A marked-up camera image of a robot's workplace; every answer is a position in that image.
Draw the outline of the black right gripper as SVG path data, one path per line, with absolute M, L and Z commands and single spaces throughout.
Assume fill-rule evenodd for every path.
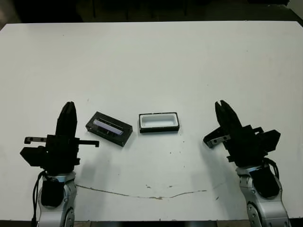
M 242 124 L 232 107 L 225 101 L 215 102 L 215 113 L 220 127 L 207 134 L 203 142 L 209 147 L 222 143 L 229 155 L 229 162 L 237 167 L 259 166 L 268 154 L 261 127 Z

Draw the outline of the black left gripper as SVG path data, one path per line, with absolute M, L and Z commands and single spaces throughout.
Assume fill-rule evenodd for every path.
M 69 136 L 67 134 L 67 110 Z M 23 147 L 23 158 L 30 166 L 38 166 L 47 172 L 71 172 L 80 164 L 77 157 L 79 145 L 93 145 L 99 147 L 97 140 L 80 140 L 75 137 L 77 129 L 77 113 L 74 102 L 67 102 L 57 119 L 55 135 L 45 138 L 25 137 L 24 143 L 44 142 L 44 146 Z

